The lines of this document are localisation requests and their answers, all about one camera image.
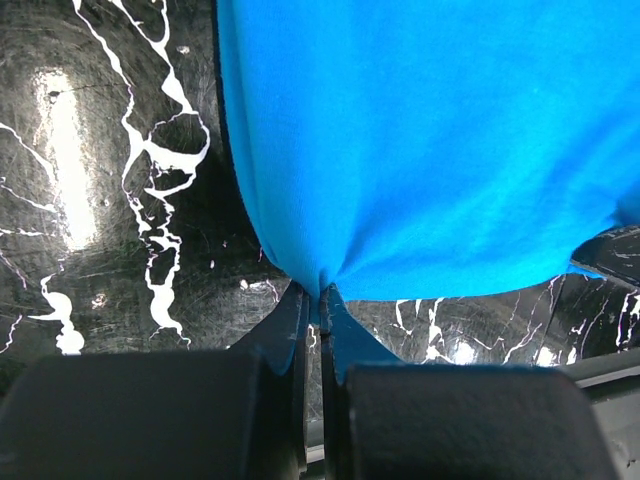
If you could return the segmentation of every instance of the blue fabric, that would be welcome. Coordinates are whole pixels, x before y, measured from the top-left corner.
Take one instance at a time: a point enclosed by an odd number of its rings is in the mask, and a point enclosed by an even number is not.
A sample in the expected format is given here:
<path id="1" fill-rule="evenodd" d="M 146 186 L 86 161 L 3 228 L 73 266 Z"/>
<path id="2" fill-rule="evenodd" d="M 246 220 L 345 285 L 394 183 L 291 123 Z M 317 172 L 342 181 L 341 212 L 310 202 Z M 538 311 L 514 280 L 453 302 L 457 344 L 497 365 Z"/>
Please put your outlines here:
<path id="1" fill-rule="evenodd" d="M 243 199 L 318 295 L 485 295 L 640 223 L 637 0 L 219 0 Z"/>

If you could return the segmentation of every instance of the black plastic part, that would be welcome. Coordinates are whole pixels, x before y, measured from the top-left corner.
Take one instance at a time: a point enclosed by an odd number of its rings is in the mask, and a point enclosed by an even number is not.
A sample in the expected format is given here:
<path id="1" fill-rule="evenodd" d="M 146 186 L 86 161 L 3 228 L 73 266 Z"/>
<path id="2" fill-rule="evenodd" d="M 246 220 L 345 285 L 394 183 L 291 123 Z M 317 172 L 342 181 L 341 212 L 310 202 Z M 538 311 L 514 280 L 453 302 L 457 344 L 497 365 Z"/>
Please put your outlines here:
<path id="1" fill-rule="evenodd" d="M 326 465 L 324 460 L 309 464 L 309 468 L 300 476 L 300 480 L 324 480 L 326 477 Z"/>
<path id="2" fill-rule="evenodd" d="M 306 295 L 228 351 L 51 357 L 0 410 L 0 475 L 20 479 L 297 479 Z"/>
<path id="3" fill-rule="evenodd" d="M 320 325 L 328 480 L 617 478 L 587 398 L 560 372 L 403 365 L 334 286 Z"/>
<path id="4" fill-rule="evenodd" d="M 640 349 L 588 358 L 562 370 L 591 400 L 620 478 L 640 478 Z"/>

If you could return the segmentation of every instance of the blue cloth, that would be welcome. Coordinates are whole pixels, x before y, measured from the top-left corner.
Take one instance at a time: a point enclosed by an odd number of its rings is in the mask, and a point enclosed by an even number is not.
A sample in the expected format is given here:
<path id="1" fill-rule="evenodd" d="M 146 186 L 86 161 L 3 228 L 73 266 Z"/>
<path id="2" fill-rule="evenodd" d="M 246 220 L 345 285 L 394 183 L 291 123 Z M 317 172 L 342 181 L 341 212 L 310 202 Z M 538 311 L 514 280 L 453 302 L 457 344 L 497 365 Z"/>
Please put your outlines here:
<path id="1" fill-rule="evenodd" d="M 317 296 L 485 295 L 640 223 L 637 0 L 219 0 L 269 259 Z"/>

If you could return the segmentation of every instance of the black marble surface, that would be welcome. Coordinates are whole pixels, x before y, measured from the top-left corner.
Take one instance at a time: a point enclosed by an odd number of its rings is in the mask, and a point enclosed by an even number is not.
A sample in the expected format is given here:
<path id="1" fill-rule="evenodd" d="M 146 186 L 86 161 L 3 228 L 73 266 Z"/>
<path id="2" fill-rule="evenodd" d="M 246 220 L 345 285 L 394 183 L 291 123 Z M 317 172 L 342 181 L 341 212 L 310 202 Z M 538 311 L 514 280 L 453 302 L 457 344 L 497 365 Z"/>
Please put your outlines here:
<path id="1" fill-rule="evenodd" d="M 222 141 L 214 37 L 207 0 L 0 2 L 3 392 L 44 355 L 225 348 L 286 288 Z M 552 366 L 640 344 L 640 294 L 579 275 L 349 308 L 418 363 Z"/>

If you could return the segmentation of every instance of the glossy black surface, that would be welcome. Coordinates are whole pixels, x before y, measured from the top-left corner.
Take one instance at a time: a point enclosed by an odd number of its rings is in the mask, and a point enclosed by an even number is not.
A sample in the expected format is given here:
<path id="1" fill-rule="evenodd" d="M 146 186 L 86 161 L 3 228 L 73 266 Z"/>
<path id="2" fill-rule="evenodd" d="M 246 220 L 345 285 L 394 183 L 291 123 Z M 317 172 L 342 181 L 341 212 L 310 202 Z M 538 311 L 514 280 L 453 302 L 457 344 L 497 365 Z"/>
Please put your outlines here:
<path id="1" fill-rule="evenodd" d="M 222 141 L 214 37 L 207 0 L 0 3 L 5 386 L 43 355 L 226 348 L 286 288 Z M 414 362 L 554 365 L 639 342 L 640 296 L 582 276 L 349 308 Z"/>
<path id="2" fill-rule="evenodd" d="M 640 225 L 603 232 L 574 253 L 572 263 L 640 289 Z"/>

